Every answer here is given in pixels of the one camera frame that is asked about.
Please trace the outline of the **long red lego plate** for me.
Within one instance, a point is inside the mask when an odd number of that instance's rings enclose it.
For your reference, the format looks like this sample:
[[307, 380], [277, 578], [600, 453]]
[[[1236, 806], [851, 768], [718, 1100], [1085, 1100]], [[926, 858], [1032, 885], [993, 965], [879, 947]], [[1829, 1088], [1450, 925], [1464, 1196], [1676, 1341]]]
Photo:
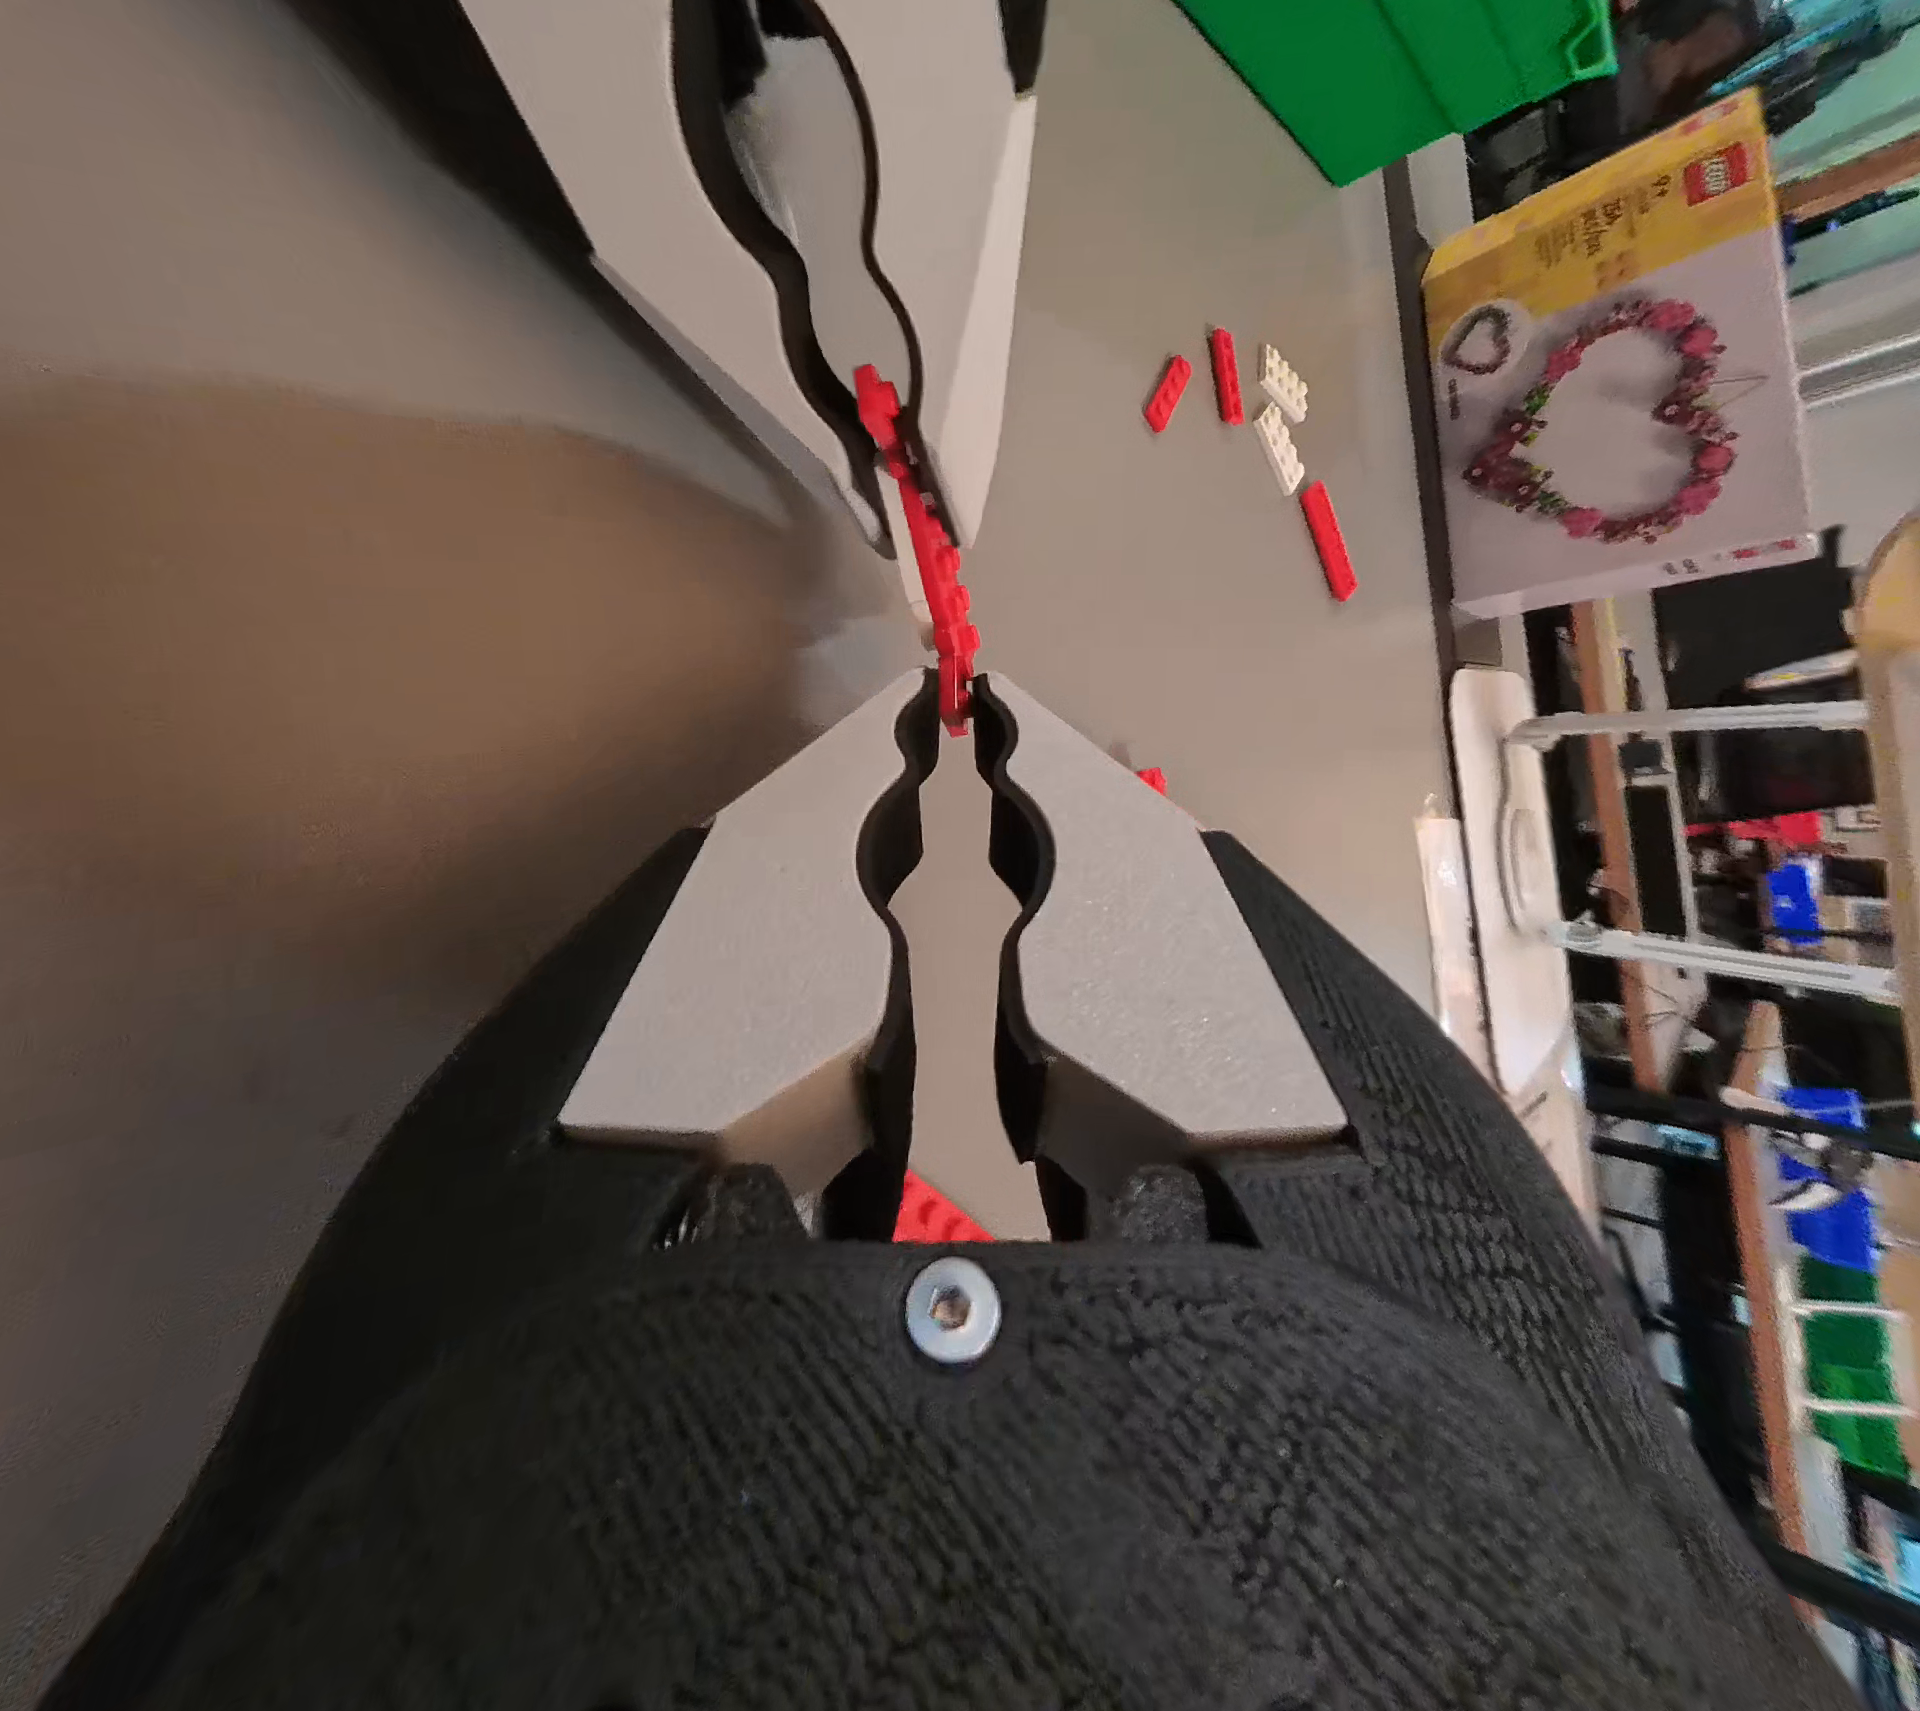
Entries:
[[1313, 556], [1317, 556], [1333, 601], [1350, 601], [1355, 565], [1350, 565], [1345, 531], [1337, 521], [1327, 482], [1320, 477], [1303, 482], [1300, 507], [1303, 507], [1307, 539], [1313, 539]]

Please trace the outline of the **green storage bin stack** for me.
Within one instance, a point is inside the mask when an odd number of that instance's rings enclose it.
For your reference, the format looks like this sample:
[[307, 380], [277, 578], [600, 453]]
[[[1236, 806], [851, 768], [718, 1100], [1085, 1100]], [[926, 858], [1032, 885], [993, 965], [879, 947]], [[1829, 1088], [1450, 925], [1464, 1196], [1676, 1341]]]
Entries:
[[1915, 1396], [1900, 1387], [1912, 1328], [1892, 1312], [1883, 1279], [1798, 1248], [1798, 1303], [1816, 1435], [1822, 1435], [1847, 1470], [1915, 1485], [1915, 1455], [1907, 1440], [1915, 1429], [1907, 1408], [1915, 1408]]

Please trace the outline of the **large red white lego assembly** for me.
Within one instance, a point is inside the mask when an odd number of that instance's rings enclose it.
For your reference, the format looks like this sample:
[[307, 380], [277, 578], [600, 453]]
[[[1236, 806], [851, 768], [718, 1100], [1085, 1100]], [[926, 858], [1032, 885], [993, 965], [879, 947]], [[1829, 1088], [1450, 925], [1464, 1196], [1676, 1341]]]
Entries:
[[894, 1243], [993, 1243], [993, 1236], [921, 1170], [902, 1170]]

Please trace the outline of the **white metal frame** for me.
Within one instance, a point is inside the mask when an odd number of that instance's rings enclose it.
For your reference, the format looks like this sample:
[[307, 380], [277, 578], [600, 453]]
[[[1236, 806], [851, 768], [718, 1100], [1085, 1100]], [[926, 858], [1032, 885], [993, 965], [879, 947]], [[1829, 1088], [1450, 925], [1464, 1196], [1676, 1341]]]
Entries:
[[1664, 707], [1664, 715], [1544, 715], [1519, 719], [1501, 737], [1501, 811], [1497, 811], [1497, 858], [1501, 858], [1501, 907], [1511, 932], [1532, 934], [1561, 954], [1596, 954], [1618, 965], [1664, 965], [1702, 980], [1742, 980], [1742, 983], [1774, 983], [1790, 993], [1841, 993], [1864, 1002], [1894, 1008], [1900, 974], [1892, 965], [1834, 965], [1809, 954], [1768, 954], [1739, 949], [1712, 938], [1676, 938], [1676, 934], [1636, 934], [1636, 932], [1602, 932], [1596, 923], [1561, 923], [1554, 907], [1532, 907], [1519, 885], [1519, 806], [1511, 794], [1505, 760], [1517, 750], [1548, 750], [1570, 737], [1683, 737], [1683, 732], [1778, 732], [1778, 727], [1816, 727], [1816, 732], [1869, 732], [1874, 706], [1869, 697], [1798, 697], [1798, 706], [1742, 706], [1742, 707]]

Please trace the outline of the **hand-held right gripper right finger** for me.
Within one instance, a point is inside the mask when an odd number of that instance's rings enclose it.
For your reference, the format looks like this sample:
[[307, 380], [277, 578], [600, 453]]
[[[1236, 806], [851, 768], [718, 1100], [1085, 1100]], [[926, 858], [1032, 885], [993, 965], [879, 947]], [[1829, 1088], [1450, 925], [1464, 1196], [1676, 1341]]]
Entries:
[[988, 864], [1020, 900], [993, 983], [993, 1100], [1051, 1240], [1095, 1240], [1140, 1170], [1350, 1132], [1303, 1018], [1203, 835], [1003, 674], [975, 678]]

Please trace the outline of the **blue storage bin stack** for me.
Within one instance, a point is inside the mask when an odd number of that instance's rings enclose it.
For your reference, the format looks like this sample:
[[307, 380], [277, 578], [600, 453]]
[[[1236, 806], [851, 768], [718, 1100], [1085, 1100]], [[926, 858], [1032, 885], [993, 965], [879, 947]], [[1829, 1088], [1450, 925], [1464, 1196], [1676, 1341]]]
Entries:
[[[1778, 1105], [1819, 1124], [1847, 1124], [1847, 1126], [1869, 1124], [1864, 1100], [1852, 1088], [1783, 1087]], [[1841, 1271], [1875, 1271], [1875, 1207], [1869, 1182], [1857, 1176], [1852, 1193], [1841, 1193], [1839, 1176], [1822, 1176], [1822, 1168], [1809, 1168], [1790, 1154], [1774, 1154], [1774, 1168], [1778, 1168], [1774, 1207], [1783, 1217], [1790, 1243], [1798, 1243], [1798, 1252], [1816, 1264]]]

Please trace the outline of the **red and white lego assembly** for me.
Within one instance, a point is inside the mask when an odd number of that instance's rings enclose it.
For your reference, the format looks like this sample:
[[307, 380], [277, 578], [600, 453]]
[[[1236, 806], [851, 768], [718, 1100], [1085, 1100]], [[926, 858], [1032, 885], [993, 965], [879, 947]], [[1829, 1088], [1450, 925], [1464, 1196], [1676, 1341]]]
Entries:
[[961, 543], [945, 537], [926, 488], [917, 482], [909, 433], [902, 433], [902, 401], [896, 386], [879, 374], [879, 367], [856, 371], [856, 412], [879, 449], [884, 507], [902, 524], [902, 568], [909, 568], [909, 609], [926, 633], [941, 674], [941, 727], [952, 737], [968, 732], [975, 719], [975, 654], [978, 629], [968, 619], [968, 589], [961, 578]]

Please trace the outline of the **yellow white lego set box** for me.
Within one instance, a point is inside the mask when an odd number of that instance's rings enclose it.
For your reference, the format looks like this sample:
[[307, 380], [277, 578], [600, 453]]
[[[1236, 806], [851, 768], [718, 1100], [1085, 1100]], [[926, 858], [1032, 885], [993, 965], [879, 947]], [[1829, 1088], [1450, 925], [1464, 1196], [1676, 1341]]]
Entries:
[[1464, 619], [1816, 552], [1763, 92], [1435, 248], [1424, 325]]

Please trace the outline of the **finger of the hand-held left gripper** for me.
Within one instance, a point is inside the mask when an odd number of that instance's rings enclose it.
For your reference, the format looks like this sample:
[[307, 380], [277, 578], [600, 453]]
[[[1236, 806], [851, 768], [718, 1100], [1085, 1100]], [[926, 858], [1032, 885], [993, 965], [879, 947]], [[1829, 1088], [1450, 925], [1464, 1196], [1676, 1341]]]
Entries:
[[879, 459], [800, 249], [736, 172], [709, 0], [458, 0], [594, 268], [794, 477], [894, 556]]
[[975, 543], [1009, 401], [1036, 102], [1013, 85], [1001, 0], [815, 5], [874, 121], [874, 249], [921, 353], [921, 449], [954, 543]]

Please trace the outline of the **white rounded panel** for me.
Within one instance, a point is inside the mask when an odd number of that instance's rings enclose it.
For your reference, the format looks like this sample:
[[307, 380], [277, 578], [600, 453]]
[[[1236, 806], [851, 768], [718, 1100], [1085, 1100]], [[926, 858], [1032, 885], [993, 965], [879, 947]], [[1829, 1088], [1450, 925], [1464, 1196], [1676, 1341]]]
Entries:
[[1519, 674], [1450, 672], [1450, 811], [1429, 806], [1412, 824], [1435, 1008], [1596, 1229], [1544, 750], [1519, 737], [1530, 719]]

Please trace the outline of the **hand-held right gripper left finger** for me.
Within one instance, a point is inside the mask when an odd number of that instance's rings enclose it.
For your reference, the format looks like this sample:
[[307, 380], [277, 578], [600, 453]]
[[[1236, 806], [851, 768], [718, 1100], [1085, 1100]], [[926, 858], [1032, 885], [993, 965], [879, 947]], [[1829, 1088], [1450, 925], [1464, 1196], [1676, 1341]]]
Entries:
[[941, 678], [911, 672], [724, 806], [560, 1105], [587, 1146], [774, 1168], [826, 1240], [894, 1240], [917, 1031], [896, 885]]

